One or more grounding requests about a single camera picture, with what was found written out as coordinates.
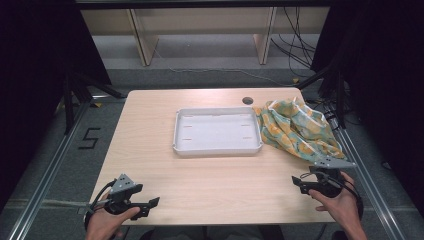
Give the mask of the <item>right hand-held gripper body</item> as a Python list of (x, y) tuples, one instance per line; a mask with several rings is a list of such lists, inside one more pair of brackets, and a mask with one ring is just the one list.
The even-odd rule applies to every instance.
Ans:
[(343, 168), (355, 168), (356, 164), (335, 157), (321, 157), (309, 167), (312, 174), (317, 177), (318, 186), (315, 190), (324, 196), (334, 198), (345, 187), (345, 178), (341, 175)]

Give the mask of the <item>aluminium frame rail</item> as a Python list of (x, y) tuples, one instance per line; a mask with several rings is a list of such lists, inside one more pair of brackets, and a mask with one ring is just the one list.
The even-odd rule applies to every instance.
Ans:
[(363, 189), (365, 190), (370, 203), (372, 204), (376, 215), (378, 216), (386, 234), (390, 240), (406, 240), (400, 225), (395, 218), (387, 202), (383, 199), (377, 185), (373, 181), (369, 171), (364, 164), (360, 154), (353, 144), (346, 129), (340, 128), (335, 131), (336, 138), (343, 146), (343, 150), (349, 156), (350, 161), (356, 164), (354, 168)]
[[(100, 102), (102, 107), (92, 108)], [(58, 106), (15, 191), (0, 214), (0, 240), (83, 240), (83, 216), (91, 201), (125, 101), (98, 96), (74, 105), (75, 125), (65, 133)]]

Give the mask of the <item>white plastic tray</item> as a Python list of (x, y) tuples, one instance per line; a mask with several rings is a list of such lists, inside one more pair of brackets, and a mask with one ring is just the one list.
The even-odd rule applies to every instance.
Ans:
[(176, 113), (172, 147), (180, 156), (254, 155), (262, 146), (251, 107), (183, 108)]

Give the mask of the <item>black curtain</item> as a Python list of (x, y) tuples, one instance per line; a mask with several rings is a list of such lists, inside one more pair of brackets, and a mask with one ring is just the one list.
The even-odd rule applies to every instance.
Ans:
[(385, 160), (424, 217), (424, 0), (347, 0), (330, 8), (312, 69), (323, 69), (367, 4), (342, 74)]
[(76, 0), (0, 0), (0, 213), (72, 71), (110, 82)]

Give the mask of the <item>person's left hand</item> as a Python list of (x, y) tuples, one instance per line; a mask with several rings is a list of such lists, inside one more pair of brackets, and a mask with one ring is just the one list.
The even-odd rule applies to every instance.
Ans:
[(104, 209), (97, 210), (90, 218), (85, 240), (110, 240), (113, 236), (122, 237), (121, 225), (139, 211), (139, 207), (132, 207), (121, 214), (113, 215)]

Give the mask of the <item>black metal stand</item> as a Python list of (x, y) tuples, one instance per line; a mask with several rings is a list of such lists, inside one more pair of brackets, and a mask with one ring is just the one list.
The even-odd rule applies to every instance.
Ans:
[(342, 129), (346, 128), (344, 121), (344, 78), (341, 72), (341, 63), (339, 60), (333, 59), (326, 67), (307, 78), (306, 80), (298, 83), (295, 87), (302, 90), (319, 79), (322, 79), (321, 86), (318, 90), (320, 97), (329, 98), (332, 94), (335, 95), (336, 109), (335, 115), (337, 117), (339, 126)]
[(100, 83), (83, 73), (73, 72), (67, 73), (63, 81), (63, 100), (65, 106), (65, 115), (66, 115), (66, 129), (65, 133), (68, 134), (72, 127), (75, 125), (76, 118), (74, 117), (73, 110), (73, 97), (82, 103), (90, 103), (93, 99), (92, 94), (90, 93), (88, 87), (93, 86), (98, 90), (101, 90), (104, 93), (109, 94), (110, 96), (116, 99), (124, 99), (126, 95), (114, 90), (112, 87)]

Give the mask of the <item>green yellow patterned cloth bag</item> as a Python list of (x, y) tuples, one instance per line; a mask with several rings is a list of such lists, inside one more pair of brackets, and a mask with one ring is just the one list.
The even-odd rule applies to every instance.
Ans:
[(265, 144), (309, 162), (324, 157), (347, 160), (324, 114), (307, 106), (302, 99), (268, 101), (253, 111)]

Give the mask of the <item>light wooden bench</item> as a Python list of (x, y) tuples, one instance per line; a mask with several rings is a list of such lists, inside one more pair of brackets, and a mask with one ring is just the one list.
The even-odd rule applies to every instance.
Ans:
[(272, 35), (291, 34), (295, 24), (304, 34), (319, 34), (328, 12), (327, 7), (239, 7), (84, 10), (82, 16), (93, 35), (133, 36), (144, 66), (161, 35), (185, 34), (250, 34), (264, 65)]

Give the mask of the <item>person's right hand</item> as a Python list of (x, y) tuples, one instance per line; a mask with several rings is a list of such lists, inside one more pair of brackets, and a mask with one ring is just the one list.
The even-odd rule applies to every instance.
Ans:
[(309, 195), (321, 203), (317, 211), (327, 211), (330, 216), (345, 230), (352, 230), (361, 226), (355, 196), (344, 189), (334, 198), (322, 195), (311, 189)]

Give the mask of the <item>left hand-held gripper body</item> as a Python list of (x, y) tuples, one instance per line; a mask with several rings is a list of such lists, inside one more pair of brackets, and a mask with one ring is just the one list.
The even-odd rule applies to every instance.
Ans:
[(133, 208), (129, 196), (129, 187), (135, 183), (126, 174), (121, 174), (113, 183), (107, 202), (104, 205), (105, 210), (113, 215), (119, 215), (126, 212), (128, 209)]

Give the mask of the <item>black metal frame bar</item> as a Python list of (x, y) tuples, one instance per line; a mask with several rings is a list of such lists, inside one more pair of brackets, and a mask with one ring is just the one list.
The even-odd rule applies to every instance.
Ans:
[(322, 7), (338, 0), (75, 0), (80, 9)]

